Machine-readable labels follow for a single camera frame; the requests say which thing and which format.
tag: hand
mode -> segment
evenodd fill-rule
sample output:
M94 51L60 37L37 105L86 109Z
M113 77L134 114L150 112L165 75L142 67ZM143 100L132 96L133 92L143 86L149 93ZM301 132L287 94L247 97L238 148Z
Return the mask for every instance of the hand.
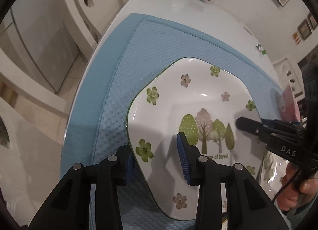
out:
M291 162L288 163L286 167L286 175L282 178L281 184L284 186L291 177L296 173L297 168ZM318 191L318 180L317 179L307 179L302 182L299 187L301 193L306 194L306 197L301 204L297 206L297 200L299 198L299 191L294 188L291 183L278 197L277 204L281 210L288 211L294 207L301 207L308 204L316 195Z

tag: blue mat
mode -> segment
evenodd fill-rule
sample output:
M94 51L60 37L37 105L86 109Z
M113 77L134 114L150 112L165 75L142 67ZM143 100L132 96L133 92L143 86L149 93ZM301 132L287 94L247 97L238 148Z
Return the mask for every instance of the blue mat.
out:
M131 14L104 42L83 81L65 138L61 175L74 163L99 163L126 144L126 113L131 100L163 69L187 56L202 59L240 78L260 116L279 118L276 98L282 90L246 56L187 26ZM163 215L152 201L138 169L133 182L118 188L118 199L124 229L188 229L194 224ZM95 229L94 200L92 187L91 229Z

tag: cable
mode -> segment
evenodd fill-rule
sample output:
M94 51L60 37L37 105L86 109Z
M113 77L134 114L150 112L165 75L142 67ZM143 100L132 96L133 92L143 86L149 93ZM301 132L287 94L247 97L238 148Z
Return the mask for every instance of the cable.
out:
M276 193L276 195L273 198L273 203L275 203L277 197L291 184L291 182L299 175L300 171L302 169L298 168L298 170L296 171L296 173L293 175L293 177L290 178L290 180Z

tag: screw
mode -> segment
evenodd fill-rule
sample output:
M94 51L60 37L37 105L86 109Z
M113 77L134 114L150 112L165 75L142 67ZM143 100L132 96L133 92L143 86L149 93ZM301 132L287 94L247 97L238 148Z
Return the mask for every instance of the screw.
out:
M244 168L244 166L242 164L240 164L240 163L236 163L234 165L234 168L237 169L237 170L242 170Z
M116 160L117 160L117 156L115 156L115 155L111 155L108 157L108 161L110 161L110 162L115 162Z
M78 169L80 169L82 167L82 165L80 164L80 163L75 163L75 164L73 164L73 169L74 170L78 170Z
M203 163L205 163L206 161L208 161L208 158L207 158L206 156L204 156L204 155L199 156L198 159L199 159L200 162L203 162Z

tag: flower pattern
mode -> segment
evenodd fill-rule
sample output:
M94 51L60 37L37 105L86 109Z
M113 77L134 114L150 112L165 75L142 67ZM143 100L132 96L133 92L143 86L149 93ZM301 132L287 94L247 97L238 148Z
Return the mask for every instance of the flower pattern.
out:
M136 147L136 154L141 155L141 159L147 163L148 158L153 158L154 155L152 154L151 150L151 144L149 142L146 143L144 139L141 139L139 141L140 147Z
M221 97L222 97L222 101L225 102L225 101L229 101L229 98L230 98L230 95L228 92L224 92L223 94L221 94Z
M157 87L154 86L152 89L147 88L147 95L147 102L156 105L156 100L159 98Z
M252 111L256 108L254 101L249 100L245 106L249 111Z
M255 167L252 167L250 165L246 166L246 169L249 171L250 174L255 175Z
M176 203L176 208L177 209L182 209L182 208L187 208L187 197L182 196L180 193L177 193L176 196L173 197L173 202Z
M189 78L189 75L186 74L186 75L182 75L181 76L181 82L180 84L184 87L188 87L189 86L189 83L191 82L191 79Z
M217 66L211 66L210 70L211 70L211 76L216 76L216 77L218 77L218 74L221 71L221 69Z

